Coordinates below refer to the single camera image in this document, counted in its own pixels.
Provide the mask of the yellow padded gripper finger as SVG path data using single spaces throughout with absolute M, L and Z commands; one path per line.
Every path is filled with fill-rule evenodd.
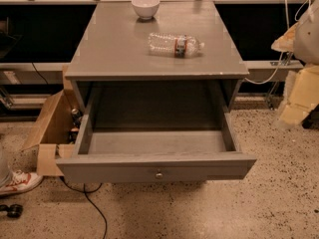
M 291 129 L 301 124 L 318 105 L 319 66 L 309 65 L 298 73 L 289 71 L 275 125 Z

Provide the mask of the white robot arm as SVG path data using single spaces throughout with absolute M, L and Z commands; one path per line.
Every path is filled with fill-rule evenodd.
M 298 73 L 289 72 L 285 80 L 277 125 L 289 129 L 301 124 L 319 105 L 319 0 L 273 42 L 271 49 L 292 52 L 305 63 Z

